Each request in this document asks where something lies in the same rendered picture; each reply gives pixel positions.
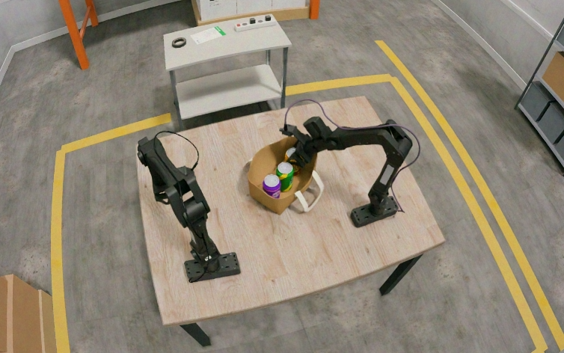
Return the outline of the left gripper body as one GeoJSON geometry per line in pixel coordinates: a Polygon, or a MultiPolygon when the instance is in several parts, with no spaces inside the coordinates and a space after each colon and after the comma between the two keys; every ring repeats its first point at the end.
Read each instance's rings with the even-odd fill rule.
{"type": "MultiPolygon", "coordinates": [[[[185,165],[182,167],[177,168],[179,171],[183,172],[186,176],[188,176],[189,174],[193,174],[194,175],[194,171],[192,168],[188,168],[185,165]]],[[[165,189],[167,189],[167,185],[165,184],[165,182],[162,180],[162,178],[160,176],[152,176],[152,183],[153,183],[153,193],[155,194],[155,200],[161,200],[161,199],[165,199],[166,194],[162,193],[165,192],[165,189]],[[161,194],[160,194],[161,193],[161,194]]]]}

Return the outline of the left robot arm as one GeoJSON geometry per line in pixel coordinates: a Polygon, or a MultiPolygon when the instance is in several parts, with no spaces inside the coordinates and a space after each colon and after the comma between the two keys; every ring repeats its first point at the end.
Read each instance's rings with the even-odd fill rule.
{"type": "Polygon", "coordinates": [[[231,252],[221,255],[214,241],[209,237],[206,228],[206,221],[208,219],[207,214],[211,212],[211,210],[206,202],[203,192],[200,189],[200,186],[197,183],[195,174],[189,174],[186,176],[179,171],[168,158],[165,148],[162,146],[162,142],[157,137],[155,138],[156,150],[154,150],[153,144],[154,138],[150,141],[147,137],[142,138],[138,141],[137,155],[140,162],[145,167],[148,166],[150,174],[153,177],[160,176],[163,179],[168,187],[165,189],[165,194],[175,216],[177,217],[177,220],[184,229],[186,227],[189,229],[191,234],[191,241],[189,244],[192,248],[190,253],[194,257],[194,260],[186,260],[184,262],[187,277],[195,278],[200,277],[203,274],[208,260],[207,250],[209,254],[209,265],[203,276],[239,270],[240,265],[236,253],[231,252]],[[178,185],[178,182],[180,183],[180,186],[178,185]],[[192,230],[180,197],[180,188],[182,196],[189,191],[193,194],[192,197],[184,201],[184,204],[193,228],[199,236],[202,236],[203,234],[207,250],[203,238],[198,237],[195,231],[192,230]]]}

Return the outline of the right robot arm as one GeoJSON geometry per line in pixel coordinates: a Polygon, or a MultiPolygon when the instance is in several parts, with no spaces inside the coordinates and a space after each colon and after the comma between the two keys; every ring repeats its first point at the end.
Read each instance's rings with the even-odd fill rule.
{"type": "Polygon", "coordinates": [[[314,138],[314,147],[318,151],[345,150],[347,147],[359,145],[381,145],[383,147],[387,160],[368,193],[370,203],[352,210],[357,224],[366,223],[399,209],[393,196],[388,197],[388,190],[413,146],[412,140],[401,127],[383,126],[352,130],[337,127],[332,131],[320,116],[308,118],[304,121],[303,126],[314,138]]]}

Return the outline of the tan bag with white handle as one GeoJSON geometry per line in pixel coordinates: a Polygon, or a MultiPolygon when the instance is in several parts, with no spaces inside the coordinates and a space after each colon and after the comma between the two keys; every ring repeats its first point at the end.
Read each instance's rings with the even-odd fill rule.
{"type": "MultiPolygon", "coordinates": [[[[273,198],[267,195],[263,190],[258,188],[262,183],[263,180],[270,175],[275,168],[285,159],[285,153],[289,148],[296,148],[293,144],[297,141],[296,137],[288,136],[285,137],[277,142],[270,143],[269,145],[260,149],[254,157],[252,157],[248,162],[251,162],[250,170],[248,172],[248,184],[249,184],[249,192],[250,196],[255,200],[258,200],[263,205],[267,206],[277,214],[281,215],[282,212],[296,199],[299,199],[301,205],[304,208],[305,212],[310,211],[313,206],[316,204],[318,199],[320,198],[322,191],[324,189],[324,185],[322,184],[321,179],[319,178],[316,170],[316,162],[318,153],[314,153],[312,159],[309,163],[305,163],[304,167],[301,167],[303,170],[307,171],[308,173],[312,174],[309,182],[301,189],[294,194],[288,195],[284,198],[273,198]],[[313,202],[313,204],[308,207],[307,203],[302,196],[302,194],[306,191],[307,187],[309,186],[312,178],[316,180],[320,188],[320,194],[317,199],[313,202]]],[[[246,164],[246,165],[247,165],[246,164]]],[[[246,166],[245,165],[245,166],[246,166]]],[[[245,167],[244,166],[244,167],[245,167]]]]}

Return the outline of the purple drink can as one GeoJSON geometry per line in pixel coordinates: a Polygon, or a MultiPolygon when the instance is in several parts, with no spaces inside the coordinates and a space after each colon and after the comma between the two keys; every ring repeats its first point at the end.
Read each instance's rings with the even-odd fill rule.
{"type": "Polygon", "coordinates": [[[277,176],[271,174],[263,180],[263,191],[270,197],[280,198],[281,181],[277,176]]]}

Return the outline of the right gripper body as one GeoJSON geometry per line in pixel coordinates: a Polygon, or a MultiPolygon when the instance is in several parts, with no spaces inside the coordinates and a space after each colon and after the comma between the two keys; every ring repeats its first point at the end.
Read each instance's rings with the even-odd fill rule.
{"type": "Polygon", "coordinates": [[[309,163],[314,153],[321,152],[314,147],[314,138],[311,138],[308,133],[303,134],[296,125],[288,123],[287,129],[284,129],[284,131],[291,132],[300,141],[297,144],[296,149],[292,155],[292,157],[300,164],[302,163],[303,159],[306,163],[309,163]]]}

